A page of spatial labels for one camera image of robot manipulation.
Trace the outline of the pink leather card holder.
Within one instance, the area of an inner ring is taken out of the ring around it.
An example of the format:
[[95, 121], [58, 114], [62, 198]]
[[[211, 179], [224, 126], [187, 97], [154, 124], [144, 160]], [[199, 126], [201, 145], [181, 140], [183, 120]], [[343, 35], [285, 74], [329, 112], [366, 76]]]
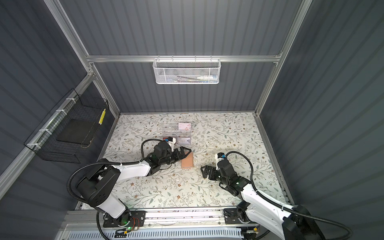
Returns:
[[181, 160], [182, 169], [191, 169], [194, 167], [194, 155], [189, 153], [184, 159]]

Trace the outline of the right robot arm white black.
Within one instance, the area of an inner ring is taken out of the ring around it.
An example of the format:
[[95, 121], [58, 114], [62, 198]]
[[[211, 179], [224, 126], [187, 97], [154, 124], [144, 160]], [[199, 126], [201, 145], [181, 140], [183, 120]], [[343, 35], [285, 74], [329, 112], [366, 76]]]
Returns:
[[239, 176], [227, 159], [217, 167], [201, 167], [203, 178], [225, 185], [224, 190], [242, 201], [237, 215], [242, 222], [255, 222], [282, 240], [324, 240], [325, 236], [313, 219], [282, 209], [283, 204], [254, 190], [250, 180]]

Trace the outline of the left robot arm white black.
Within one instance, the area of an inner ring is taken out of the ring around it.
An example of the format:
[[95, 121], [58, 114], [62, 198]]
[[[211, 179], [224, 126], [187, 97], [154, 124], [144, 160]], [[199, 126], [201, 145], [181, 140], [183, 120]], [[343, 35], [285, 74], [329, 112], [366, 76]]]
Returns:
[[136, 162], [115, 163], [101, 159], [94, 164], [84, 167], [90, 168], [76, 184], [79, 201], [92, 208], [108, 214], [114, 219], [129, 214], [128, 207], [113, 194], [115, 184], [120, 181], [136, 177], [148, 177], [159, 172], [163, 165], [170, 166], [192, 154], [186, 147], [173, 147], [170, 142], [158, 140], [154, 150], [144, 155], [144, 144], [152, 140], [145, 140], [141, 145], [142, 159]]

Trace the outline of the white card in organizer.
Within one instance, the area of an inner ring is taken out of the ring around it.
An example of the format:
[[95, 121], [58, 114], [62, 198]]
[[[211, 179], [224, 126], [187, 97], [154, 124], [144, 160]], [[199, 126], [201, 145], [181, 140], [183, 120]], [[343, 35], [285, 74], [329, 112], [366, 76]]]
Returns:
[[191, 137], [178, 137], [177, 138], [177, 144], [184, 146], [184, 145], [191, 145]]

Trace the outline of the clear acrylic card organizer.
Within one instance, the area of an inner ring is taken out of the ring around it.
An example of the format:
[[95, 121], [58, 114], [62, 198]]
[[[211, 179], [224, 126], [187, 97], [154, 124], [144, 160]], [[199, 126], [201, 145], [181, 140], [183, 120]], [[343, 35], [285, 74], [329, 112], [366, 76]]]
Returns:
[[192, 130], [189, 132], [179, 131], [178, 123], [163, 124], [162, 134], [163, 134], [163, 138], [174, 137], [177, 139], [178, 137], [191, 137], [191, 144], [192, 144]]

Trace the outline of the pink card in organizer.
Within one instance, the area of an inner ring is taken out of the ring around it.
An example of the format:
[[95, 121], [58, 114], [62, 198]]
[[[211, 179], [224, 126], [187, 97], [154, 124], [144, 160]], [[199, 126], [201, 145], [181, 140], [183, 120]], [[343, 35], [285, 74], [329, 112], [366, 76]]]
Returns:
[[192, 125], [191, 123], [178, 123], [178, 129], [179, 131], [189, 132], [192, 130]]

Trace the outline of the white tube in basket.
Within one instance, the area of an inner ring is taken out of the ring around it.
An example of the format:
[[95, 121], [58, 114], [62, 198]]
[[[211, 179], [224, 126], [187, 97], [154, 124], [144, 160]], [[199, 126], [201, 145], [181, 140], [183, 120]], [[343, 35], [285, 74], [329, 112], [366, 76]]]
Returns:
[[198, 81], [204, 82], [204, 83], [218, 83], [219, 77], [217, 75], [204, 75], [204, 76], [198, 76]]

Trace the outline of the yellow tag on basket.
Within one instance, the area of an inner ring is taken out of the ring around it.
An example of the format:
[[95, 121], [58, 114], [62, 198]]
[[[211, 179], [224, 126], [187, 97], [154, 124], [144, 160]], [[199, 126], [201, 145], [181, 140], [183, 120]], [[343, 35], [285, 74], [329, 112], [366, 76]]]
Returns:
[[100, 115], [99, 121], [98, 121], [98, 124], [99, 124], [99, 125], [102, 125], [102, 124], [103, 124], [103, 121], [104, 121], [105, 115], [106, 115], [106, 109], [103, 109], [103, 111], [101, 112], [101, 115]]

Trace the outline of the black pad in basket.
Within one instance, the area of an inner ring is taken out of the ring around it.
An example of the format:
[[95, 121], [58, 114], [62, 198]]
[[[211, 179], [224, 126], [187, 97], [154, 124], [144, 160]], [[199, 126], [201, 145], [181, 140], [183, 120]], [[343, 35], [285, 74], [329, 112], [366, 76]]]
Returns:
[[90, 121], [71, 119], [58, 134], [57, 141], [87, 146], [92, 139], [93, 126], [94, 123]]

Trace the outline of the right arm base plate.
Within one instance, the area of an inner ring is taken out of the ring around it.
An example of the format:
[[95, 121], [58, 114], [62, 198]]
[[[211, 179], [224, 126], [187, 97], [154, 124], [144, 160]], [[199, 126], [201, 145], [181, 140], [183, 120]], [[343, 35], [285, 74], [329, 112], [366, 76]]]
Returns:
[[237, 208], [224, 208], [222, 211], [227, 225], [235, 224], [257, 224], [251, 221], [245, 213], [238, 211]]

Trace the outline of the aluminium front rail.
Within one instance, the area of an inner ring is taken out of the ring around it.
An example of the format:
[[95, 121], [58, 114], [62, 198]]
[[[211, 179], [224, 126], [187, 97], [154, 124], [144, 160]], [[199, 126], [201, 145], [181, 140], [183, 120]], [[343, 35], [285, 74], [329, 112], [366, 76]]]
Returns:
[[[96, 210], [68, 211], [60, 230], [96, 230]], [[248, 227], [260, 221], [242, 222], [234, 206], [131, 209], [131, 215], [140, 222], [140, 229]]]

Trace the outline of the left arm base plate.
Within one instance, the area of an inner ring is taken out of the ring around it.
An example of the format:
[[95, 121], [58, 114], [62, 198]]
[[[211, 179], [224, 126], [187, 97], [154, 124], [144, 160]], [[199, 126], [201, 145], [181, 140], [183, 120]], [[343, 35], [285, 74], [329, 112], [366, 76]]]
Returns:
[[120, 217], [113, 218], [109, 214], [103, 217], [104, 228], [139, 228], [144, 226], [146, 219], [146, 211], [128, 211], [126, 210]]

